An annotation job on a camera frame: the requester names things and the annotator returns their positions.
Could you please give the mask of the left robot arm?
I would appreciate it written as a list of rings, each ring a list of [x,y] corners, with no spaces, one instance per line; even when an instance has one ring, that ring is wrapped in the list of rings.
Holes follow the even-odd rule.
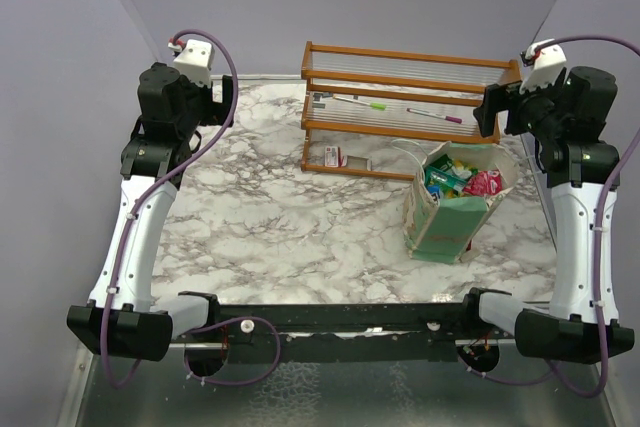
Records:
[[[171,341],[185,333],[206,342],[227,327],[214,296],[187,292],[157,312],[151,309],[151,277],[164,223],[186,168],[214,146],[190,147],[198,127],[226,131],[236,112],[238,76],[222,78],[214,101],[208,73],[155,63],[139,77],[138,117],[121,157],[120,210],[102,273],[84,306],[72,306],[67,325],[108,364],[162,360]]]

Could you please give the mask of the Fox's spring tea candy bag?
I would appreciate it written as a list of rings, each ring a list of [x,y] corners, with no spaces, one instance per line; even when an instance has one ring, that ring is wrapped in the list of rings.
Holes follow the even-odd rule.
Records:
[[[452,161],[451,170],[454,176],[463,180],[469,180],[478,174],[478,169],[476,167],[460,160]]]

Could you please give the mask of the green candy bag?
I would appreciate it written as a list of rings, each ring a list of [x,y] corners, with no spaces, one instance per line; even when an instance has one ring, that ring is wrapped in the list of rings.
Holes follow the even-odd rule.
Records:
[[[454,160],[448,155],[444,154],[431,162],[429,166],[443,172],[452,172],[454,167]]]

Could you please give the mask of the blue snack wrapper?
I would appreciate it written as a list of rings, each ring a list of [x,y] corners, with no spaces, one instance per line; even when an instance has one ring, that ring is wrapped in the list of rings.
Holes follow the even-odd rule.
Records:
[[[440,200],[441,199],[441,195],[442,195],[442,191],[441,188],[437,185],[429,185],[426,187],[427,192],[429,193],[429,195],[435,200]]]

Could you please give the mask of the teal snack bag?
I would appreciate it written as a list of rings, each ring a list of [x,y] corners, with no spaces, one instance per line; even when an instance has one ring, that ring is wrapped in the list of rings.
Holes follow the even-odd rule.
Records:
[[[456,191],[462,191],[466,186],[466,182],[464,180],[439,169],[427,168],[425,171],[425,178],[429,184],[439,184]]]

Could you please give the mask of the green beige paper bag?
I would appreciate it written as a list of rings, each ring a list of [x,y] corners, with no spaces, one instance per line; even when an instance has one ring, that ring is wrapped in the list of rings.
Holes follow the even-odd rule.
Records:
[[[498,170],[503,190],[491,197],[466,195],[439,184],[429,184],[425,171],[441,155],[471,164],[480,171]],[[411,258],[452,264],[468,250],[480,228],[513,190],[519,178],[519,167],[508,151],[495,144],[457,144],[450,141],[426,152],[417,161],[418,168],[403,204],[403,234]],[[435,201],[426,187],[441,188],[441,199]]]

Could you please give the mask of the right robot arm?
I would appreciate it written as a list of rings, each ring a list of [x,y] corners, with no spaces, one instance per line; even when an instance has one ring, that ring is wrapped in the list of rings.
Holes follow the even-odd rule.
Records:
[[[556,221],[556,278],[548,309],[497,290],[473,288],[459,314],[461,330],[481,338],[494,326],[512,335],[525,357],[594,364],[632,349],[619,323],[611,282],[610,226],[619,186],[618,150],[600,140],[618,92],[615,77],[579,66],[526,90],[521,83],[486,87],[474,111],[480,133],[508,114],[509,135],[531,134]]]

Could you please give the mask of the red small snack packet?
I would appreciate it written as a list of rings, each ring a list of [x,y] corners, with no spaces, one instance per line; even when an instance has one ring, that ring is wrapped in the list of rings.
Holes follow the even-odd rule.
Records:
[[[478,197],[491,197],[503,190],[501,174],[498,170],[480,171],[465,185],[463,193]]]

